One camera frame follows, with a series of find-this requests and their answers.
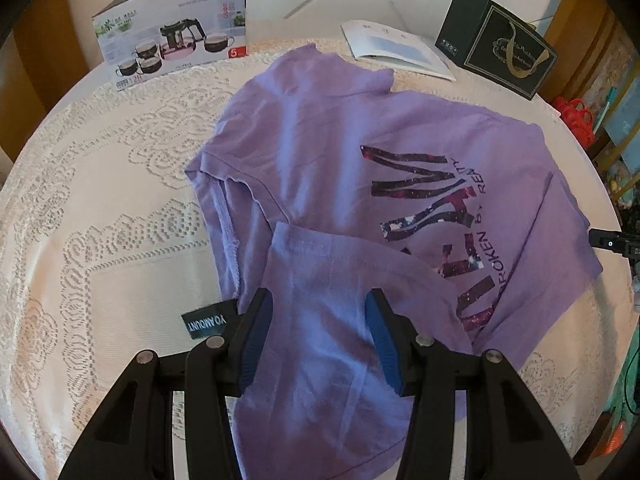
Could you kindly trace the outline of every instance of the white paper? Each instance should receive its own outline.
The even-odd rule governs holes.
[[[383,66],[456,80],[420,36],[364,20],[345,22],[342,31],[356,59],[369,59]]]

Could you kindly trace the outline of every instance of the gold ribbon handle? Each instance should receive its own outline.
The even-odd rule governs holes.
[[[509,22],[509,25],[511,25],[511,30],[513,31],[513,35],[509,40],[509,43],[507,43],[507,67],[509,69],[509,72],[511,72],[511,75],[513,75],[514,77],[517,77],[518,79],[524,79],[527,76],[530,76],[531,74],[533,74],[535,70],[538,68],[538,65],[540,63],[545,62],[547,59],[549,59],[549,51],[545,49],[545,51],[542,54],[540,54],[538,59],[533,63],[532,67],[529,68],[529,70],[516,68],[513,65],[513,49],[515,48],[515,45],[516,45],[516,28],[511,22]]]

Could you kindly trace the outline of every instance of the silver bolt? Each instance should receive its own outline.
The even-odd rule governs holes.
[[[225,343],[225,338],[221,335],[212,335],[207,339],[207,346],[209,348],[220,348]]]
[[[136,355],[136,361],[138,361],[141,365],[146,365],[150,363],[154,358],[154,353],[151,350],[143,350]]]
[[[494,364],[501,363],[502,359],[504,359],[502,352],[500,352],[499,350],[489,350],[486,354],[484,354],[484,356],[486,357],[487,361]]]
[[[420,346],[432,346],[435,343],[435,339],[430,335],[417,335],[415,337],[415,342]]]

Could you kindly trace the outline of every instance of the lace tablecloth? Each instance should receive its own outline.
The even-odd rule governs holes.
[[[182,168],[231,95],[302,43],[261,44],[247,58],[123,92],[107,84],[42,124],[20,154],[0,192],[0,417],[41,479],[57,477],[136,352],[164,355],[194,345],[180,314],[221,298]],[[316,43],[353,62],[344,42]],[[596,173],[550,107],[453,70],[456,83],[399,72],[394,89],[432,92],[539,124],[592,226],[617,228]],[[521,370],[572,453],[607,400],[638,318],[628,263],[605,251],[598,256],[602,276]],[[182,405],[175,400],[176,478],[185,479]],[[456,427],[453,478],[462,477],[465,428]]]

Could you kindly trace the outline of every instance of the t-shirt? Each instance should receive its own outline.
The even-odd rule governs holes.
[[[273,293],[236,403],[251,480],[369,480],[401,455],[411,403],[364,323],[380,287],[419,333],[520,368],[602,272],[542,131],[486,108],[392,92],[308,44],[231,99],[187,166],[224,298]],[[456,405],[463,416],[464,405]]]

